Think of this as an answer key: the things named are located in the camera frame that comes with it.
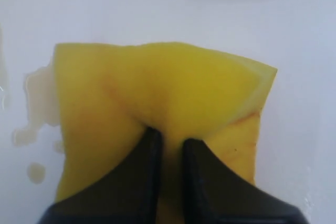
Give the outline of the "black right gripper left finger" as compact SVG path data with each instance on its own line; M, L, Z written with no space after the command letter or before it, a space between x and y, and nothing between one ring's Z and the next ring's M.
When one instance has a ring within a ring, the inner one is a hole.
M50 206L39 223L155 223L162 151L161 134L148 128L116 168Z

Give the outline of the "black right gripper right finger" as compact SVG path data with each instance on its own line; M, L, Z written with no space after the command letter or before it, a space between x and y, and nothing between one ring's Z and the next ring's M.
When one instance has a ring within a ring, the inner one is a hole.
M183 144L185 223L301 223L301 211L245 181L200 140Z

